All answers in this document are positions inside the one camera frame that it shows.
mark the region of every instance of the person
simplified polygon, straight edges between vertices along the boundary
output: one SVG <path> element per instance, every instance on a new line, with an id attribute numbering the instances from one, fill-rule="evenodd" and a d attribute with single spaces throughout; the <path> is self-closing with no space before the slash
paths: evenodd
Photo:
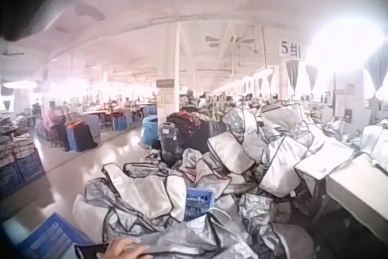
<path id="1" fill-rule="evenodd" d="M 65 118 L 70 121 L 70 107 L 67 105 L 67 102 L 63 102 L 62 111 L 65 116 Z"/>
<path id="2" fill-rule="evenodd" d="M 57 109 L 55 107 L 55 102 L 50 101 L 49 103 L 50 109 L 48 111 L 48 123 L 50 126 L 50 130 L 56 131 L 58 134 L 59 140 L 62 142 L 62 145 L 64 146 L 64 149 L 66 152 L 70 151 L 70 145 L 69 141 L 67 140 L 67 133 L 66 133 L 66 118 L 62 112 L 62 110 Z"/>
<path id="3" fill-rule="evenodd" d="M 128 97 L 125 98 L 124 108 L 125 109 L 130 109 L 131 108 L 131 102 L 129 101 Z"/>
<path id="4" fill-rule="evenodd" d="M 145 246 L 138 245 L 135 240 L 121 239 L 112 241 L 103 259 L 151 259 L 152 256 L 143 256 Z"/>

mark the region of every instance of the factory floor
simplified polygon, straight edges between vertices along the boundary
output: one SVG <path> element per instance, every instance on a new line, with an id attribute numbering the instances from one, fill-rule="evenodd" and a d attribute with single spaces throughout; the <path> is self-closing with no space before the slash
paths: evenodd
<path id="1" fill-rule="evenodd" d="M 76 226 L 72 216 L 76 195 L 84 193 L 88 180 L 102 176 L 102 165 L 114 162 L 122 166 L 143 158 L 147 151 L 138 146 L 140 138 L 140 129 L 120 135 L 111 132 L 102 135 L 96 149 L 71 154 L 37 141 L 46 176 L 1 202 L 1 217 L 9 218 L 3 228 L 11 241 L 17 244 L 27 238 L 54 212 Z"/>

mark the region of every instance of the finger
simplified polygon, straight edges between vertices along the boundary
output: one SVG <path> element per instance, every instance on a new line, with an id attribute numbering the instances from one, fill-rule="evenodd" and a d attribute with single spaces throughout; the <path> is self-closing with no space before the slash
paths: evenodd
<path id="1" fill-rule="evenodd" d="M 114 256 L 120 255 L 123 251 L 125 251 L 125 247 L 128 245 L 132 245 L 137 243 L 136 240 L 132 239 L 121 239 L 121 240 L 116 240 L 114 245 L 112 246 L 112 254 Z"/>
<path id="2" fill-rule="evenodd" d="M 131 248 L 120 255 L 119 259 L 137 259 L 146 249 L 147 247 L 145 246 Z"/>

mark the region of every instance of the stack of boxes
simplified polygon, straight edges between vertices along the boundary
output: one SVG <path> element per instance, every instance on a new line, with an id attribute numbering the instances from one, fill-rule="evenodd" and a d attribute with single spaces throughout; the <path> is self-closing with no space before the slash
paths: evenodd
<path id="1" fill-rule="evenodd" d="M 0 192 L 5 198 L 44 175 L 44 169 L 29 133 L 12 138 L 0 135 Z"/>

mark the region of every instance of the text sign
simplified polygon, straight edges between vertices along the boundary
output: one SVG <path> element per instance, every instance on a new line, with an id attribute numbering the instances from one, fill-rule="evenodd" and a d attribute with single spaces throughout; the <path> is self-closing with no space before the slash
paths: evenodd
<path id="1" fill-rule="evenodd" d="M 284 39 L 279 40 L 280 57 L 287 57 L 289 59 L 303 61 L 305 55 L 306 51 L 303 45 Z"/>
<path id="2" fill-rule="evenodd" d="M 159 79 L 156 80 L 157 88 L 174 88 L 175 80 L 174 79 Z"/>

